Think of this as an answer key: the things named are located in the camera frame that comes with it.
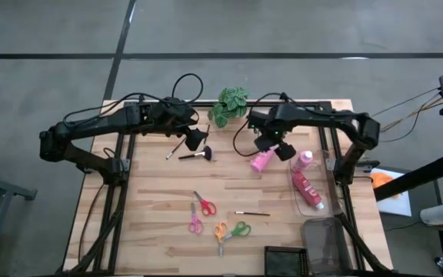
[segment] orange object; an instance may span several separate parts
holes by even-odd
[[[370,176],[372,178],[372,186],[374,187],[374,189],[376,189],[376,188],[380,187],[381,185],[384,185],[385,183],[388,183],[394,179],[391,176],[385,174],[384,172],[375,172],[375,173],[370,174]]]

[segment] pink paint bottle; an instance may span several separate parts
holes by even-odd
[[[274,148],[269,149],[267,152],[259,153],[259,155],[251,160],[252,170],[257,173],[261,173],[273,155],[275,155]]]
[[[308,204],[316,209],[323,209],[321,196],[315,191],[312,184],[301,172],[293,172],[291,174],[293,185],[298,189],[300,194],[307,200]]]
[[[312,152],[311,151],[303,151],[298,154],[297,162],[291,167],[293,172],[301,172],[306,169],[308,165],[312,163]]]

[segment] red bottle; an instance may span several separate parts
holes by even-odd
[[[308,204],[316,209],[323,209],[321,196],[315,191],[311,183],[301,172],[293,172],[291,174],[293,185],[299,190],[300,194],[307,200]]]

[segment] scissors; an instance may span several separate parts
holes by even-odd
[[[223,237],[228,233],[228,226],[220,222],[213,228],[213,233],[218,238],[218,256],[223,257]]]
[[[201,211],[203,215],[214,215],[216,213],[215,204],[202,199],[201,196],[196,191],[194,191],[194,195],[196,195],[196,198],[201,203]]]
[[[223,237],[223,240],[230,239],[234,235],[247,236],[251,232],[251,226],[245,222],[237,222],[235,229]]]
[[[189,231],[198,235],[203,232],[203,224],[196,215],[194,203],[191,203],[191,223],[189,223]]]

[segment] wooden table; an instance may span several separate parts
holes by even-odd
[[[330,101],[333,108],[352,110],[350,100]],[[198,108],[201,130],[206,130],[209,123],[206,111],[206,108]],[[116,274],[263,275],[265,245],[302,247],[301,224],[307,219],[331,216],[318,129],[297,127],[285,139],[298,151],[311,150],[315,154],[315,164],[305,175],[325,204],[324,210],[316,212],[289,185],[288,162],[280,162],[274,157],[263,174],[258,174],[249,167],[251,158],[235,153],[232,138],[243,122],[242,118],[233,119],[223,129],[212,124],[207,141],[215,151],[212,162],[204,159],[179,161],[177,157],[189,153],[185,145],[167,161],[165,156],[178,144],[179,138],[164,135],[136,137]],[[340,131],[338,137],[344,153],[351,143]],[[95,137],[92,152],[105,157],[102,149],[113,149],[116,138],[116,134]],[[245,153],[254,151],[254,138],[255,134],[245,129],[237,139],[238,149]],[[126,152],[127,143],[124,145],[123,152]],[[87,175],[84,180],[64,269],[77,264],[78,241],[92,199],[101,184],[99,174]],[[371,183],[367,179],[356,179],[350,189],[361,237],[379,260],[391,268]],[[98,235],[105,191],[102,189],[90,218],[83,253]],[[203,216],[193,191],[214,202],[217,214]],[[192,202],[205,227],[201,235],[188,231]],[[235,215],[234,211],[267,212],[271,216]],[[252,226],[251,234],[228,240],[225,255],[219,258],[218,242],[212,232],[214,225],[224,221],[233,229],[241,220]],[[107,247],[104,261],[108,261]]]

